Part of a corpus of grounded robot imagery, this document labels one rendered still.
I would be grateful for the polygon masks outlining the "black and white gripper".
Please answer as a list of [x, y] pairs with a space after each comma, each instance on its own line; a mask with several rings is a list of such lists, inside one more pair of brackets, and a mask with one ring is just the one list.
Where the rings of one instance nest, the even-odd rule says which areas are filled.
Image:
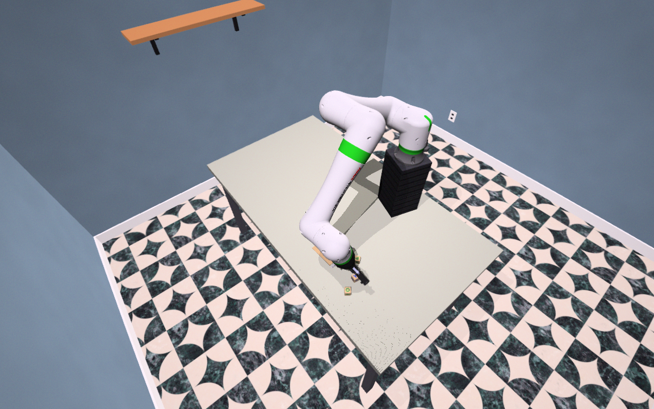
[[351, 272], [352, 272], [352, 273], [355, 273], [355, 276], [358, 277], [358, 278], [360, 279], [360, 281], [361, 281], [360, 283], [361, 283], [361, 284], [363, 283], [364, 286], [367, 285], [367, 283], [370, 282], [370, 281], [367, 280], [367, 278], [363, 275], [363, 273], [360, 271], [360, 269], [358, 269], [358, 267], [355, 265], [355, 263], [353, 263], [352, 266], [351, 266], [351, 267], [348, 267], [347, 269], [348, 269], [349, 271], [352, 270]]

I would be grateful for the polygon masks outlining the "peach flat mat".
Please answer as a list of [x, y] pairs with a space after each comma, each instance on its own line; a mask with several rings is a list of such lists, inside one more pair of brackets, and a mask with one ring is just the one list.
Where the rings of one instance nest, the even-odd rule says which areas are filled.
[[320, 253], [319, 249], [316, 248], [316, 246], [314, 246], [312, 249], [314, 249], [314, 251], [316, 251], [316, 253], [319, 254], [319, 256], [321, 258], [323, 258], [325, 260], [325, 262], [327, 262], [329, 264], [329, 266], [333, 263], [332, 261], [325, 258], [324, 255], [322, 253]]

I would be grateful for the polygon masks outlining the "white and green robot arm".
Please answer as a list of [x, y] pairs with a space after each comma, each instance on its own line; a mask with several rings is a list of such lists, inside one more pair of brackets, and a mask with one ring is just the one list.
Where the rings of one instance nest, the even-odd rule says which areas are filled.
[[[316, 199], [302, 216], [299, 229], [325, 258], [341, 269], [355, 262], [355, 253], [341, 231], [330, 220], [343, 195], [370, 158], [388, 126], [400, 133], [395, 160], [402, 165], [420, 165], [429, 147], [433, 115], [392, 96], [366, 98], [329, 91], [320, 100], [320, 116], [345, 131], [337, 155]], [[386, 125], [385, 125], [386, 123]]]

